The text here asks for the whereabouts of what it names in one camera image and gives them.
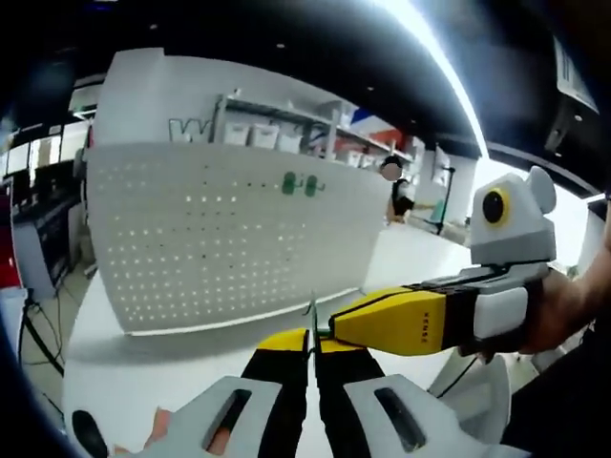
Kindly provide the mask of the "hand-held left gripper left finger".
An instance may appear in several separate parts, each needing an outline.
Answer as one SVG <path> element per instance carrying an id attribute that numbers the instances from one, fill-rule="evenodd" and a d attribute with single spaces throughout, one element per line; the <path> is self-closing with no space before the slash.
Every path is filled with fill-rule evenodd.
<path id="1" fill-rule="evenodd" d="M 139 457 L 293 457 L 306 416 L 309 330 L 264 339 L 242 375 L 224 376 L 154 431 Z"/>

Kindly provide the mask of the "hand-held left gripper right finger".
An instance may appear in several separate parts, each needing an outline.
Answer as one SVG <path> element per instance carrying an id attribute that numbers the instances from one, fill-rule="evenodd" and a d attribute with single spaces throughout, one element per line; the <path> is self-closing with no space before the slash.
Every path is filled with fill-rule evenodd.
<path id="1" fill-rule="evenodd" d="M 456 415 L 365 348 L 317 342 L 320 415 L 335 457 L 475 457 Z"/>

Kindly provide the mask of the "person's right hand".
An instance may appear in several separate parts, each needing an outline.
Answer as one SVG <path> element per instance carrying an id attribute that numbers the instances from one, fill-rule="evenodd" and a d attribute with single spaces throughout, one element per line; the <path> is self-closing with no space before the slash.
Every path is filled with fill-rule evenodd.
<path id="1" fill-rule="evenodd" d="M 518 337 L 491 338 L 484 343 L 462 345 L 461 356 L 476 354 L 486 363 L 496 353 L 536 354 L 558 347 L 590 320 L 581 285 L 551 269 L 535 294 L 536 304 L 530 317 L 517 331 Z"/>

